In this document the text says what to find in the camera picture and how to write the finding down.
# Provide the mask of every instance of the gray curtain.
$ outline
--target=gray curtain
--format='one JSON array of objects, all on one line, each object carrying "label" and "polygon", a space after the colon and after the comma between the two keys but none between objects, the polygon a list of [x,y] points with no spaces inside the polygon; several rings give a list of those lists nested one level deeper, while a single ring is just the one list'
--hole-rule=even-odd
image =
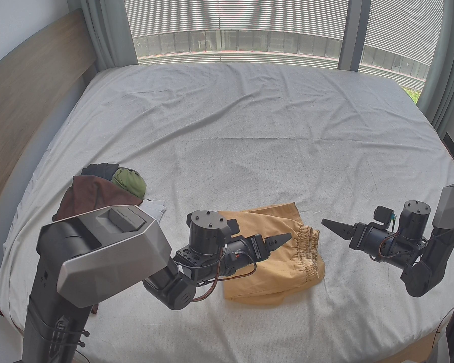
[{"label": "gray curtain", "polygon": [[417,106],[443,137],[454,109],[454,0],[444,0],[441,34]]},{"label": "gray curtain", "polygon": [[82,8],[98,71],[138,64],[124,0],[67,0],[69,10]]}]

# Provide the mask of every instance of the button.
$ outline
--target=button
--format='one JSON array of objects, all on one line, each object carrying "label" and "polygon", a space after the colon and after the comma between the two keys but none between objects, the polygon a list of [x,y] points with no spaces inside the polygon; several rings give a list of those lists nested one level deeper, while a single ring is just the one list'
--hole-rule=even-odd
[{"label": "button", "polygon": [[127,207],[113,207],[108,211],[108,219],[123,233],[138,231],[145,221]]}]

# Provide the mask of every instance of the headboard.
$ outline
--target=headboard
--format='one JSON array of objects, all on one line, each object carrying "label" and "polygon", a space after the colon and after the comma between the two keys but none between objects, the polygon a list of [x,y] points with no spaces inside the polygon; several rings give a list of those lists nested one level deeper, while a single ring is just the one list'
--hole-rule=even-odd
[{"label": "headboard", "polygon": [[36,130],[95,60],[82,11],[76,10],[0,61],[0,194]]}]

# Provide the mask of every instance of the bed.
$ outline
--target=bed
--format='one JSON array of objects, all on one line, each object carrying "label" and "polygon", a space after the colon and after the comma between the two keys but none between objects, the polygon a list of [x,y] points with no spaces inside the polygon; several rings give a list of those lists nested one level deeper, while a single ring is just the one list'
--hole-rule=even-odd
[{"label": "bed", "polygon": [[18,330],[39,228],[72,177],[105,161],[136,169],[147,196],[165,201],[173,249],[188,242],[195,209],[296,202],[321,231],[326,276],[280,306],[226,301],[220,287],[178,312],[136,284],[89,317],[91,362],[372,362],[428,340],[454,305],[454,252],[443,281],[413,298],[399,269],[321,226],[367,223],[377,205],[398,213],[408,199],[435,208],[454,183],[451,156],[396,82],[273,64],[128,66],[89,83],[18,205],[0,268],[0,310]]}]

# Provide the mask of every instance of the clothes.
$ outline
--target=clothes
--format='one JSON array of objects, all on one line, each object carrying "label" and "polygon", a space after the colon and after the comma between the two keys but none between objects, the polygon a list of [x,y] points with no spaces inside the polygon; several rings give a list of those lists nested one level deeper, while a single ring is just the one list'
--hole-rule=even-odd
[{"label": "clothes", "polygon": [[52,221],[69,218],[107,206],[127,204],[136,204],[138,206],[142,202],[143,200],[115,186],[104,178],[92,175],[74,176],[73,185],[67,189],[64,197],[62,197],[59,209],[52,217]]},{"label": "clothes", "polygon": [[[287,232],[292,235],[269,259],[258,263],[253,275],[225,281],[225,299],[244,304],[278,305],[287,295],[308,289],[323,279],[325,264],[318,254],[320,232],[303,224],[294,203],[219,213],[227,219],[236,219],[244,237],[257,233],[263,238]],[[247,266],[236,275],[252,269]]]},{"label": "clothes", "polygon": [[139,208],[155,218],[158,223],[160,222],[160,219],[162,219],[163,213],[166,211],[164,201],[162,200],[146,199],[141,203]]},{"label": "clothes", "polygon": [[138,172],[132,169],[119,168],[113,175],[111,181],[136,197],[143,198],[145,196],[145,180],[143,180]]},{"label": "clothes", "polygon": [[81,175],[94,175],[111,181],[118,167],[118,164],[110,163],[89,164],[86,168],[82,169]]}]

